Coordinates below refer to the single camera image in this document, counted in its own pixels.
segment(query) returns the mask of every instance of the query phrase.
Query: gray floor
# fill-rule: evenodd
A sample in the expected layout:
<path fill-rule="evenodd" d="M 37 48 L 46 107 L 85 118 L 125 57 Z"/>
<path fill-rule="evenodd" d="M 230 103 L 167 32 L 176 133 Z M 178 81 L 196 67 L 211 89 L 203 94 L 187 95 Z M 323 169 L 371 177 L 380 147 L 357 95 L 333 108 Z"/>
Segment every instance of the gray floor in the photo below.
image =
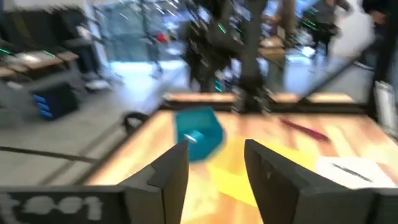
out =
<path fill-rule="evenodd" d="M 343 58 L 333 58 L 326 70 L 333 71 L 344 62 Z M 134 63 L 115 63 L 113 70 L 124 77 L 124 85 L 91 96 L 79 111 L 60 120 L 32 122 L 19 129 L 0 129 L 0 145 L 99 158 L 123 137 L 121 129 L 109 129 L 120 123 L 125 111 L 150 113 L 165 92 L 190 91 L 182 62 L 167 63 L 164 67 L 164 76 L 154 80 L 149 75 L 150 67 L 138 69 Z M 325 69 L 310 73 L 309 67 L 307 58 L 290 56 L 284 77 L 285 90 L 303 93 L 325 77 Z M 234 63 L 233 68 L 237 72 L 239 64 Z M 262 62 L 262 68 L 266 70 L 267 64 Z M 357 101 L 364 101 L 371 73 L 356 67 L 345 73 L 325 91 L 347 93 Z M 82 162 L 0 152 L 0 185 L 69 184 L 89 166 Z"/>

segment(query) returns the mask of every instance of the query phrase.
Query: green light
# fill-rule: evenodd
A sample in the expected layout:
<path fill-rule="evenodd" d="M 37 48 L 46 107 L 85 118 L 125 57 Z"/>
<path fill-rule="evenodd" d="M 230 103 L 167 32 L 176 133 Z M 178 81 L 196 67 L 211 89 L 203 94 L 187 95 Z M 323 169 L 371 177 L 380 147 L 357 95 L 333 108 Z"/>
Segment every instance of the green light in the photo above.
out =
<path fill-rule="evenodd" d="M 220 93 L 223 91 L 221 87 L 221 82 L 219 80 L 216 80 L 216 91 Z"/>
<path fill-rule="evenodd" d="M 218 24 L 218 28 L 220 28 L 220 30 L 223 31 L 224 34 L 226 34 L 226 31 L 221 24 Z"/>
<path fill-rule="evenodd" d="M 55 57 L 55 55 L 54 54 L 51 54 L 50 52 L 48 52 L 48 51 L 45 51 L 45 50 L 43 50 L 43 52 L 44 53 L 46 53 L 47 55 L 49 55 L 49 56 L 52 56 L 52 57 Z"/>
<path fill-rule="evenodd" d="M 9 54 L 9 55 L 11 54 L 11 52 L 9 52 L 7 50 L 4 50 L 4 49 L 0 49 L 0 51 L 3 52 L 3 53 Z"/>

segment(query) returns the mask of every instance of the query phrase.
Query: cable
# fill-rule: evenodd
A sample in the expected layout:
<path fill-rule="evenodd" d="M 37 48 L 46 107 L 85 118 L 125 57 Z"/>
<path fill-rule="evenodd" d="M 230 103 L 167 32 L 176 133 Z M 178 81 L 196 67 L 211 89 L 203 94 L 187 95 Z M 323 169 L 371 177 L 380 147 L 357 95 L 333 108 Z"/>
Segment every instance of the cable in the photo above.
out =
<path fill-rule="evenodd" d="M 87 163 L 95 163 L 97 161 L 97 159 L 92 159 L 92 158 L 84 157 L 84 156 L 74 156 L 74 155 L 68 155 L 68 154 L 62 154 L 62 153 L 56 153 L 56 152 L 44 152 L 44 151 L 38 151 L 38 150 L 33 150 L 33 149 L 21 149 L 21 148 L 6 147 L 6 146 L 0 146 L 0 151 L 35 155 L 35 156 L 52 157 L 52 158 L 57 158 L 57 159 L 66 159 L 69 161 L 78 161 L 78 162 L 87 162 Z"/>

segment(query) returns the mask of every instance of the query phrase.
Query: person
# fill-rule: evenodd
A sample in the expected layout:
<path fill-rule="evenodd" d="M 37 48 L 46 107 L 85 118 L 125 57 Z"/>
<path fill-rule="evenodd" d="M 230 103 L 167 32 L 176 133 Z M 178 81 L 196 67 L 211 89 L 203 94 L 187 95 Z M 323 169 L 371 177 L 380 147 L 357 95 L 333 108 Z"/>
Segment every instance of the person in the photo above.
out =
<path fill-rule="evenodd" d="M 335 10 L 337 7 L 341 7 L 346 11 L 346 16 L 350 15 L 353 11 L 351 4 L 347 0 L 319 0 L 311 6 L 311 9 L 316 12 L 315 20 L 317 25 L 321 28 L 312 30 L 313 49 L 315 53 L 312 55 L 313 69 L 315 72 L 317 69 L 317 56 L 318 48 L 320 44 L 325 45 L 325 65 L 328 63 L 330 57 L 330 41 L 331 38 L 337 33 L 336 15 Z"/>
<path fill-rule="evenodd" d="M 373 31 L 376 41 L 369 50 L 361 53 L 361 56 L 355 64 L 368 70 L 373 69 L 369 61 L 369 56 L 377 51 L 380 40 L 384 33 L 384 24 L 386 23 L 387 0 L 362 0 L 361 6 L 366 14 L 369 14 L 373 21 Z"/>

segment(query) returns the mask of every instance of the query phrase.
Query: red marker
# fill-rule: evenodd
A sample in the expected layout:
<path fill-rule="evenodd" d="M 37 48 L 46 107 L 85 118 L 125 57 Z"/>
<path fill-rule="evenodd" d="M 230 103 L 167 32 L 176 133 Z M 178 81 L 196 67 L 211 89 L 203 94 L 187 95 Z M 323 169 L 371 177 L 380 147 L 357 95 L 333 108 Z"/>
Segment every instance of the red marker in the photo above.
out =
<path fill-rule="evenodd" d="M 287 125 L 287 126 L 289 126 L 291 128 L 299 130 L 299 131 L 307 134 L 308 136 L 310 136 L 311 138 L 314 138 L 316 140 L 326 141 L 326 142 L 330 141 L 330 138 L 328 136 L 326 136 L 326 135 L 324 135 L 322 133 L 319 133 L 318 131 L 314 131 L 312 129 L 309 129 L 309 128 L 303 127 L 301 125 L 295 124 L 295 123 L 293 123 L 291 121 L 288 121 L 287 119 L 281 118 L 280 122 L 282 122 L 283 124 L 285 124 L 285 125 Z"/>

